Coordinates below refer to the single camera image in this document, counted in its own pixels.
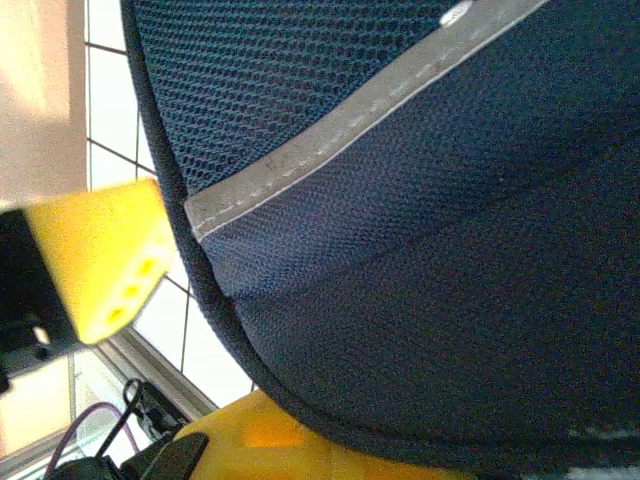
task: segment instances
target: yellow plastic part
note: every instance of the yellow plastic part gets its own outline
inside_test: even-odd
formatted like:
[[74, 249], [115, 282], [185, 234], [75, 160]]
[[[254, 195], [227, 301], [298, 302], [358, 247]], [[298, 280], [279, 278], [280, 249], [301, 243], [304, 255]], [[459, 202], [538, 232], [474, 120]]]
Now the yellow plastic part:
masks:
[[25, 208], [78, 339], [94, 344], [127, 325], [175, 252], [152, 179]]
[[209, 437], [190, 480], [472, 480], [474, 475], [416, 467], [335, 445], [256, 391], [190, 423], [176, 436]]

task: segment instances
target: purple cable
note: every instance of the purple cable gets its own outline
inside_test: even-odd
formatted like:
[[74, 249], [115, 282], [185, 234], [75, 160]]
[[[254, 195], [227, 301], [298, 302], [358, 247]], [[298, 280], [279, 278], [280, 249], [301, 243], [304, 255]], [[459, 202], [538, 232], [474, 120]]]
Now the purple cable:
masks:
[[[73, 437], [73, 435], [76, 433], [76, 430], [78, 429], [80, 424], [82, 422], [84, 422], [89, 415], [91, 415], [96, 410], [100, 410], [101, 408], [109, 410], [111, 413], [113, 413], [116, 416], [116, 418], [119, 418], [120, 416], [122, 416], [122, 413], [120, 412], [120, 410], [118, 410], [118, 407], [116, 407], [114, 404], [109, 403], [109, 402], [96, 403], [94, 405], [91, 405], [84, 412], [82, 412], [73, 421], [73, 423], [71, 425], [69, 425], [69, 428], [67, 429], [67, 431], [64, 432], [64, 435], [62, 436], [62, 440], [60, 440], [60, 443], [58, 444], [58, 446], [56, 447], [55, 451], [53, 452], [53, 455], [51, 456], [51, 460], [49, 461], [49, 465], [47, 465], [47, 470], [44, 472], [43, 480], [50, 480], [51, 479], [51, 475], [53, 475], [53, 471], [55, 470], [56, 466], [58, 465], [58, 461], [60, 460], [60, 457], [62, 456], [62, 452], [64, 451], [64, 447], [67, 446], [67, 443], [69, 443], [69, 440], [71, 440], [71, 437]], [[129, 425], [127, 425], [125, 423], [123, 425], [122, 429], [124, 430], [124, 433], [126, 433], [127, 438], [129, 439], [129, 442], [131, 443], [131, 447], [133, 448], [133, 451], [135, 453], [139, 453], [140, 449], [138, 448], [138, 444], [136, 443], [135, 439], [133, 438], [133, 433], [131, 433], [131, 429], [129, 428]]]

